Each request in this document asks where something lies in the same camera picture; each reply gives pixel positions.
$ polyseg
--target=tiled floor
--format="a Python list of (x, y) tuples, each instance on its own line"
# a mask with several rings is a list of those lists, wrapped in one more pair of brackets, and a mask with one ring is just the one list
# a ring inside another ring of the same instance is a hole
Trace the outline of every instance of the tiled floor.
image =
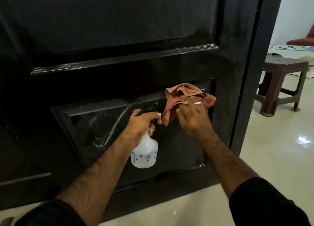
[[(287, 75), (283, 87), (295, 89), (297, 82), (297, 76)], [(314, 224), (314, 78), (305, 82), (300, 112), (291, 111), (293, 105), (287, 104), (279, 106), (274, 117), (267, 118), (259, 114), (260, 106), (259, 102), (254, 103), (240, 157), (294, 200)], [(300, 145), (296, 142), (299, 137), (311, 143)], [(26, 208), (2, 211), (0, 220)], [(222, 187), (215, 185), (101, 225), (225, 226), (234, 223)]]

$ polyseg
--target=hand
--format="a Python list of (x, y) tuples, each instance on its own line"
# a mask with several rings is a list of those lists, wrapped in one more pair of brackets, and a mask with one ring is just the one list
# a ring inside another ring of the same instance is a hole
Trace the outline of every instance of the hand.
[(194, 104), (198, 102), (195, 96), (180, 96), (185, 104), (179, 104), (176, 109), (177, 116), (183, 130), (190, 136), (199, 141), (209, 138), (214, 134), (212, 124), (203, 104)]
[(149, 136), (153, 135), (153, 132), (155, 131), (155, 126), (151, 123), (152, 120), (157, 119), (157, 123), (162, 124), (161, 113), (150, 112), (143, 113), (140, 116), (135, 116), (139, 113), (140, 110), (141, 109), (135, 109), (133, 111), (129, 119), (128, 125), (124, 130), (129, 135), (134, 136), (138, 144), (140, 143), (142, 136), (144, 135), (144, 133), (146, 133), (147, 129)]

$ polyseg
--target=white table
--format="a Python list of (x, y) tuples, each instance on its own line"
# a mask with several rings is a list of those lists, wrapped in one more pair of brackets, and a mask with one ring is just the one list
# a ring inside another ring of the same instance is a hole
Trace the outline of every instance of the white table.
[[(279, 54), (282, 57), (286, 58), (308, 60), (310, 68), (306, 77), (314, 77), (314, 46), (273, 46), (268, 49), (267, 57), (270, 57), (273, 54)], [(300, 76), (300, 72), (295, 72), (291, 74)]]

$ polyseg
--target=brown plastic stool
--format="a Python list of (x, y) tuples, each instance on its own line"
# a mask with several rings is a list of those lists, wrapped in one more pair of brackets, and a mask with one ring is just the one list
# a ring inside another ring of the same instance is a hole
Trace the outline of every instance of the brown plastic stool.
[[(257, 101), (262, 103), (260, 114), (272, 117), (278, 105), (288, 103), (294, 103), (293, 110), (300, 111), (298, 106), (308, 68), (309, 62), (305, 60), (275, 56), (266, 58), (263, 69), (266, 73), (255, 97)], [(301, 72), (301, 75), (296, 90), (282, 88), (286, 74), (298, 71)], [(279, 99), (280, 92), (292, 96)]]

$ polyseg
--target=cleaning cloth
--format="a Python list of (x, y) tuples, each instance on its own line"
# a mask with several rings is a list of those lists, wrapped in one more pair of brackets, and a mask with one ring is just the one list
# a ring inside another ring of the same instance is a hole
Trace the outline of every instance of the cleaning cloth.
[(162, 122), (164, 125), (168, 126), (171, 121), (175, 119), (176, 111), (175, 106), (178, 104), (182, 104), (184, 102), (183, 99), (180, 98), (181, 95), (192, 96), (195, 95), (198, 98), (198, 101), (204, 104), (206, 111), (210, 106), (213, 106), (216, 100), (216, 97), (213, 95), (202, 92), (199, 88), (189, 83), (182, 83), (180, 85), (176, 85), (172, 88), (166, 89), (166, 108), (162, 115)]

